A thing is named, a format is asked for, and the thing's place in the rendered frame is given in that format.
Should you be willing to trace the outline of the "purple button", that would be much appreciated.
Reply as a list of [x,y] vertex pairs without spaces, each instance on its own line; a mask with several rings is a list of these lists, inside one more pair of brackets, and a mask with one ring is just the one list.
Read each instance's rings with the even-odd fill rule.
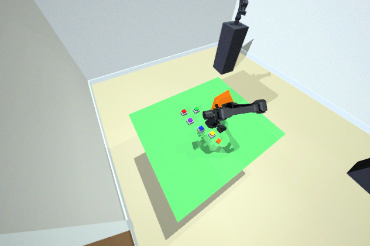
[[192,119],[192,118],[189,118],[189,119],[187,119],[187,123],[188,123],[189,125],[191,125],[192,123],[194,123],[194,121],[193,121],[193,119]]

